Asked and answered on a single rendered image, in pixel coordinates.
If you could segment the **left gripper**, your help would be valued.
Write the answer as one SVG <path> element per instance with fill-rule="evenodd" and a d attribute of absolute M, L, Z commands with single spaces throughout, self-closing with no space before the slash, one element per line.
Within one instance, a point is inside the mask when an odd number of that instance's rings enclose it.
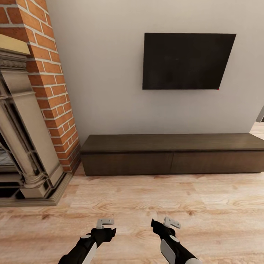
<path fill-rule="evenodd" d="M 110 242 L 113 237 L 115 237 L 116 233 L 116 228 L 111 229 L 111 228 L 104 228 L 104 229 L 96 229 L 93 228 L 91 230 L 91 233 L 98 233 L 100 235 L 100 245 L 103 242 Z"/>

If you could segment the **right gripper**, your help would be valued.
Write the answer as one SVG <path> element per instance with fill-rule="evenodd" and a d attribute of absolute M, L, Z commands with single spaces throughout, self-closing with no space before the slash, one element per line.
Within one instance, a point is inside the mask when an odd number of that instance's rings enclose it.
<path fill-rule="evenodd" d="M 175 234 L 174 229 L 165 227 L 162 223 L 160 223 L 160 222 L 158 222 L 156 220 L 154 221 L 154 219 L 152 219 L 152 221 L 151 221 L 151 227 L 153 227 L 153 232 L 155 234 L 158 234 L 159 237 L 161 237 L 161 234 L 164 231 L 169 231 L 173 235 Z"/>

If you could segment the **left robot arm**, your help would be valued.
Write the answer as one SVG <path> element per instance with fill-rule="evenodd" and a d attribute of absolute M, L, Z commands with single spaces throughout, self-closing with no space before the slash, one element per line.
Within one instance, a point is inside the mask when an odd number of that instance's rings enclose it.
<path fill-rule="evenodd" d="M 90 264 L 93 260 L 96 249 L 103 242 L 110 242 L 115 237 L 116 228 L 104 228 L 103 225 L 113 225 L 115 220 L 111 218 L 99 218 L 97 227 L 91 233 L 80 237 L 77 245 L 68 255 L 64 255 L 58 264 Z"/>

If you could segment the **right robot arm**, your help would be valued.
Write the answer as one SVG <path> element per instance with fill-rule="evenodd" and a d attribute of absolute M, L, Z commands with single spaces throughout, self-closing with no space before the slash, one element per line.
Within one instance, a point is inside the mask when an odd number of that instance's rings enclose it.
<path fill-rule="evenodd" d="M 170 217 L 164 218 L 164 223 L 151 221 L 153 232 L 158 234 L 161 239 L 160 250 L 169 264 L 203 264 L 198 258 L 191 254 L 175 236 L 174 229 L 170 225 L 180 229 L 181 224 Z"/>

